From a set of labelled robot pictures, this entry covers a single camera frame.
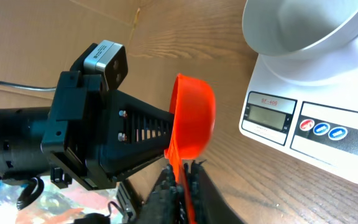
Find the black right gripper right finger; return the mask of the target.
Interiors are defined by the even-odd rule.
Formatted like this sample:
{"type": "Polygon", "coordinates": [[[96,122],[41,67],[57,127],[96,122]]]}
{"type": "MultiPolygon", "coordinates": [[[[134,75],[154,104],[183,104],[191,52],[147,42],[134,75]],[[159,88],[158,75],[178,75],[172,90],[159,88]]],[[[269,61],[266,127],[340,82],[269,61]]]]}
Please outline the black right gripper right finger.
{"type": "Polygon", "coordinates": [[[202,166],[203,162],[185,163],[195,221],[200,224],[243,224],[244,221],[226,203],[202,166]]]}

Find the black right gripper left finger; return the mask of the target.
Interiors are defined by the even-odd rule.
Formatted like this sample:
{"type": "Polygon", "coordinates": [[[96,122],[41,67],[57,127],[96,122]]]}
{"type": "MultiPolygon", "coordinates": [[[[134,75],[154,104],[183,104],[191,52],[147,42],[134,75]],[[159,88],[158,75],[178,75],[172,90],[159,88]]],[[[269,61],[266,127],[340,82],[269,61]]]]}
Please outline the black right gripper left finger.
{"type": "Polygon", "coordinates": [[[158,177],[143,205],[136,224],[185,223],[184,190],[177,185],[173,167],[168,164],[158,177]]]}

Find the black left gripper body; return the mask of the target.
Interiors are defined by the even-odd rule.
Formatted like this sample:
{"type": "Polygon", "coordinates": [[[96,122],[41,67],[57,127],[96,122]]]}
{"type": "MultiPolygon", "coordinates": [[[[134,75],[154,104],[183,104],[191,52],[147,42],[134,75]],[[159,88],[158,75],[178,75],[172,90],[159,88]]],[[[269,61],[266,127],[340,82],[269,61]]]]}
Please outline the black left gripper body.
{"type": "Polygon", "coordinates": [[[83,68],[97,45],[91,44],[60,74],[41,141],[41,150],[52,166],[50,179],[60,189],[72,180],[87,190],[116,186],[99,164],[99,129],[109,91],[102,75],[85,75],[83,68]]]}

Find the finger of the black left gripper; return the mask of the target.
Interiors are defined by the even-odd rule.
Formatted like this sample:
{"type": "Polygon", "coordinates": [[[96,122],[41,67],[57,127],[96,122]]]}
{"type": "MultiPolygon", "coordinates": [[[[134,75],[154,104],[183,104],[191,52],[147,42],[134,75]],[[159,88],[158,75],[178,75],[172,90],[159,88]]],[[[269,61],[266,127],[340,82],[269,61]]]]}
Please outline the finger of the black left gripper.
{"type": "Polygon", "coordinates": [[[169,147],[174,115],[133,96],[108,93],[101,120],[99,164],[109,178],[120,181],[163,156],[169,147]]]}

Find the red plastic measuring scoop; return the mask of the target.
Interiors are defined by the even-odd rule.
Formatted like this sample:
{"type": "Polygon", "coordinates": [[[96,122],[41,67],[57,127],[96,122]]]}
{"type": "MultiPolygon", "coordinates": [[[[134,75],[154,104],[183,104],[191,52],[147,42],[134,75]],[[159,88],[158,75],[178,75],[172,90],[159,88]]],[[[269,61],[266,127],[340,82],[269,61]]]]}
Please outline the red plastic measuring scoop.
{"type": "Polygon", "coordinates": [[[179,73],[169,112],[174,115],[174,120],[170,145],[164,156],[173,168],[176,183],[184,188],[186,217],[189,223],[196,223],[183,161],[196,159],[211,139],[216,119],[213,89],[203,80],[179,73]]]}

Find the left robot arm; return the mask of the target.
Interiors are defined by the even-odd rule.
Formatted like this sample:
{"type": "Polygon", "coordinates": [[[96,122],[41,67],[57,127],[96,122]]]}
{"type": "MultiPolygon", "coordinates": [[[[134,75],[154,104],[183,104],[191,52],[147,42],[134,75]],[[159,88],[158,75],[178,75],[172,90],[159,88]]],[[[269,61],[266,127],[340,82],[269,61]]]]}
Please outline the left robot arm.
{"type": "Polygon", "coordinates": [[[87,190],[116,184],[163,156],[174,116],[119,90],[126,51],[114,44],[107,65],[91,44],[60,74],[49,107],[0,109],[0,181],[20,185],[47,175],[59,188],[72,180],[87,190]]]}

